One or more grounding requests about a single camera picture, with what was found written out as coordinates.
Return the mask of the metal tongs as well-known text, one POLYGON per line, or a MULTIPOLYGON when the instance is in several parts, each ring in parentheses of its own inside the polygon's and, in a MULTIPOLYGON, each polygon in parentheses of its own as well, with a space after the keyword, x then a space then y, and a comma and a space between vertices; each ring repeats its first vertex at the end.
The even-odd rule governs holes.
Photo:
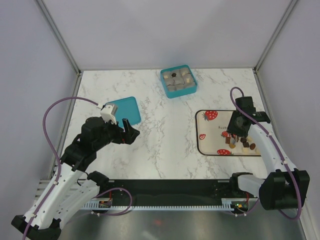
POLYGON ((239 141, 239 137, 237 136, 237 135, 233 135, 232 136, 232 140, 230 141, 230 143, 233 145, 233 146, 235 146, 236 145, 236 143, 239 141))

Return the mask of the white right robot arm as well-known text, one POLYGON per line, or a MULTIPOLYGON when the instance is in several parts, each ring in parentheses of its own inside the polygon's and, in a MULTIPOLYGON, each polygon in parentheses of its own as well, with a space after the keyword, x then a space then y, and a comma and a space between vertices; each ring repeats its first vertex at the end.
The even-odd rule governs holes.
POLYGON ((285 154, 273 132, 271 120, 264 111, 257 111, 250 96, 233 100, 227 132, 239 138, 250 137, 264 162, 267 178, 252 173, 233 173, 228 191, 233 197, 248 192, 258 197, 265 210, 302 209, 305 203, 310 176, 298 170, 285 154))

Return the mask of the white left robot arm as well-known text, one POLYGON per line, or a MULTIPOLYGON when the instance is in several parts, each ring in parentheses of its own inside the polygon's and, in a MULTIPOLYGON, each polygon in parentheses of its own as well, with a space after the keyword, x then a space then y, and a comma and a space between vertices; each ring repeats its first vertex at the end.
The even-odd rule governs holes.
POLYGON ((30 240, 56 240, 62 228, 85 203, 96 197, 105 197, 110 190, 109 178, 93 171, 80 188, 66 198, 73 184, 97 158, 97 152, 108 144, 132 144, 140 132, 129 120, 122 120, 123 127, 102 117, 90 117, 81 127, 62 157, 58 168, 37 202, 25 214, 16 215, 11 224, 30 240))

